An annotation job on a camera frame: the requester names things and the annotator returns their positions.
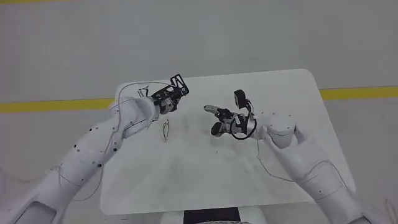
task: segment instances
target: black panel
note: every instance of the black panel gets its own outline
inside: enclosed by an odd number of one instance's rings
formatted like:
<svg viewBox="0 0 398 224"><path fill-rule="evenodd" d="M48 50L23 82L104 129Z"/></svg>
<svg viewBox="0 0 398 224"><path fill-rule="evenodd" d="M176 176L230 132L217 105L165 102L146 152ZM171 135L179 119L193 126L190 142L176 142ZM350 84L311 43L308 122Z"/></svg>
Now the black panel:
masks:
<svg viewBox="0 0 398 224"><path fill-rule="evenodd" d="M197 224L213 221L240 222L238 208L212 208L184 211L183 224Z"/></svg>

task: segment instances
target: wire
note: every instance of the wire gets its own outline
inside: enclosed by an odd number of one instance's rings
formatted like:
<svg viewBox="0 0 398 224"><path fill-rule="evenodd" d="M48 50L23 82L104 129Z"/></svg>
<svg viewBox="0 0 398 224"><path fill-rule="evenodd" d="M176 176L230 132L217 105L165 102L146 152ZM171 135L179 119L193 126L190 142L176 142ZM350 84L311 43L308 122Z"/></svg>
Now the wire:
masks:
<svg viewBox="0 0 398 224"><path fill-rule="evenodd" d="M86 198L83 198L83 199L77 199L77 200L73 199L72 202L84 202L85 200L90 199L90 198L97 192L97 190L100 188L100 185L101 185L101 183L102 183L102 176L103 176L103 174L104 174L104 168L101 167L101 175L100 175L100 177L99 177L98 185L97 185L97 187L95 188L94 192L91 193L91 195L89 195L89 196L87 196Z"/></svg>
<svg viewBox="0 0 398 224"><path fill-rule="evenodd" d="M267 168L266 168L265 165L262 163L261 158L260 158L259 140L257 140L257 160L260 161L262 168L263 168L271 177L275 177L276 179L280 179L280 180L283 180L283 181L286 181L286 182L294 182L293 180L286 179L286 178L283 178L283 177L279 177L279 176L277 176L277 175L273 175L273 174L271 174L271 173L267 170Z"/></svg>
<svg viewBox="0 0 398 224"><path fill-rule="evenodd" d="M15 175L12 175L12 174L6 172L2 167L0 167L0 174L2 175L2 181L3 181L0 197L2 197L7 191L7 178L10 178L16 182L20 182L22 184L28 184L28 183L35 182L35 181L42 179L48 173L50 173L53 169L54 169L54 167L49 169L44 175L41 175L40 177L36 177L33 179L22 179L20 177L17 177Z"/></svg>
<svg viewBox="0 0 398 224"><path fill-rule="evenodd" d="M118 132L119 129L120 129L120 125L121 125L121 121L122 121L122 111L121 111L121 109L120 109L120 104L121 104L121 102L120 102L120 96L121 96L122 91L123 91L124 89L126 89L127 87L132 86L132 85L137 85L137 84L149 84L149 83L163 84L163 85L168 85L168 86L177 87L177 86L175 86L175 85L172 85L172 84L169 84L169 83L164 83L164 82L134 82L134 83L129 83L129 84L123 86L123 87L120 89L120 92L119 92L119 94L118 94L118 104L116 105L116 106L118 107L118 113L119 113L118 125L117 125L116 128L112 131L111 136L109 137L108 144L106 145L106 149L105 149L105 151L104 151L104 156L106 155L106 152L108 151L109 146L110 146L110 144L112 143L113 135L114 135L116 132ZM102 167L102 168L101 168L101 177L99 178L98 185L97 185L97 187L95 188L94 192L93 192L91 195L89 195L88 197L86 197L86 198L84 198L84 199L72 200L72 201L74 201L74 202L84 202L85 200L90 199L90 198L97 192L97 190L100 188L100 185L101 185L102 180L103 180L103 172L104 172L104 169L103 169L103 167Z"/></svg>
<svg viewBox="0 0 398 224"><path fill-rule="evenodd" d="M290 180L290 179L286 179L283 177L279 177L277 175L273 175L271 174L267 168L264 166L264 164L262 163L261 159L260 159L260 148L259 148L259 140L257 140L257 159L258 161L260 161L262 168L271 176L271 177L275 177L276 179L280 179L283 181L287 181L287 182L295 182L294 180ZM334 170L336 171L336 173L338 174L341 182L343 183L345 189L348 191L348 193L354 197L356 200L359 200L362 203L365 203L366 205L369 205L370 207L372 207L373 209L375 209L377 212L379 212L381 215L384 215L378 208L376 208L375 206L371 205L370 203L365 202L364 200L361 200L360 198L358 198L354 193L352 193L352 191L349 189L349 187L347 186L347 183L344 181L343 176L340 174L339 170L336 168L336 166L330 161L330 160L322 160L320 162L318 162L317 164L315 164L311 170L306 173L302 178L306 178L308 175L310 175L312 173L312 171L320 164L322 163L327 163L330 164ZM398 215L396 212L396 209L394 207L394 205L389 201L389 199L385 199L384 202L385 208L386 208L386 212L388 214L389 220L391 224L398 224Z"/></svg>
<svg viewBox="0 0 398 224"><path fill-rule="evenodd" d="M251 132L248 135L246 135L246 137L239 138L232 132L232 125L233 125L234 122L235 122L235 118L232 119L231 124L229 125L229 133L231 133L232 137L234 137L237 140L245 140L245 139L250 138L252 136L252 134L255 132L256 128L257 128L257 120L254 119L253 130L251 130Z"/></svg>
<svg viewBox="0 0 398 224"><path fill-rule="evenodd" d="M169 83L164 83L164 82L134 82L134 83L129 83L129 84L123 86L123 87L120 89L120 92L119 92L119 95L118 95L118 105L117 105L117 106L118 106L118 113L119 113L118 125L116 126L116 129L113 130L113 132L111 133L111 136L109 137L109 142L108 142L108 144L106 145L106 149L105 149L105 151L104 151L104 156L106 155L106 152L107 152L108 149L109 149L109 145L110 145L111 142L112 142L113 135L114 135L116 132L118 132L119 129L120 129L120 124L121 124L121 121L122 121L122 112L121 112L121 109L120 109L120 96L121 96L122 91L123 91L124 89L126 89L127 87L132 86L132 85L137 85L137 84L148 84L148 83L163 84L163 85L168 85L168 86L177 87L177 86L175 86L175 85L172 85L172 84L169 84Z"/></svg>

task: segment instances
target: tabletop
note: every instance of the tabletop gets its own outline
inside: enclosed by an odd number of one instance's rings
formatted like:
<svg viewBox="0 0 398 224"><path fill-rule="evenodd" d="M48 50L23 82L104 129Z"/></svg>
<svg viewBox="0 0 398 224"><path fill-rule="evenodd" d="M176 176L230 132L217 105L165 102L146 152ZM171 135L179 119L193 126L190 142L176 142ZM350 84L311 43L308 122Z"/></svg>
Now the tabletop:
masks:
<svg viewBox="0 0 398 224"><path fill-rule="evenodd" d="M108 215L242 207L312 199L298 185L269 176L257 160L253 139L238 141L210 134L217 119L205 105L242 112L233 92L242 89L256 115L290 113L322 146L355 191L336 133L313 75L304 69L184 78L190 93L177 111L161 116L150 128L124 140L105 165L101 210ZM137 95L142 86L129 87ZM162 88L151 84L150 92ZM165 141L163 125L169 122ZM261 159L273 173L287 177L267 144Z"/></svg>

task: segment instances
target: concrete floor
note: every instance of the concrete floor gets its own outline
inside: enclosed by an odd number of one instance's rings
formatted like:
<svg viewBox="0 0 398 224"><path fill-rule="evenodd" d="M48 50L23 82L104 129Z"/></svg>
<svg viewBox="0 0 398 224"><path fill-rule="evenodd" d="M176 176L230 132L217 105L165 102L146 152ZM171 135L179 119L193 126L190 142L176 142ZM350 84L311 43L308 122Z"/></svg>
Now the concrete floor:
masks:
<svg viewBox="0 0 398 224"><path fill-rule="evenodd" d="M176 73L307 68L320 88L398 84L393 0L88 0L0 5L0 11L1 102L112 97L122 82ZM359 197L382 211L387 196L397 205L398 99L325 105ZM106 116L1 113L0 166L37 177ZM98 176L78 198L92 192ZM8 184L0 206L31 186ZM65 223L159 221L159 213L106 216L99 199L72 203ZM262 209L269 223L327 223L316 205Z"/></svg>

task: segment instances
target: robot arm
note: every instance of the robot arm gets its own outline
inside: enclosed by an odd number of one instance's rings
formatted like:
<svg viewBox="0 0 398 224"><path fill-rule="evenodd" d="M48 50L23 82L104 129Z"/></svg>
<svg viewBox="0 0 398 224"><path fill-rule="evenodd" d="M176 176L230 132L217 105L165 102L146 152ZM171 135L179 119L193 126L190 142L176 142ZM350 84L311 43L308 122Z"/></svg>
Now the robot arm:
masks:
<svg viewBox="0 0 398 224"><path fill-rule="evenodd" d="M1 223L61 223L74 196L117 153L123 139L149 127L160 114L175 111L181 97L189 93L180 75L151 96L147 89L146 95L140 91L141 98L122 96L129 85L121 87L110 107L113 116L90 128L56 169L47 173L25 198L5 209L0 214Z"/></svg>
<svg viewBox="0 0 398 224"><path fill-rule="evenodd" d="M292 181L314 199L331 224L388 223L382 216L365 213L321 146L296 125L291 114L257 118L242 90L234 92L234 96L237 107L246 108L248 115L205 106L205 111L219 120L211 129L212 135L228 133L239 140L253 138L268 143ZM246 136L237 138L236 133Z"/></svg>

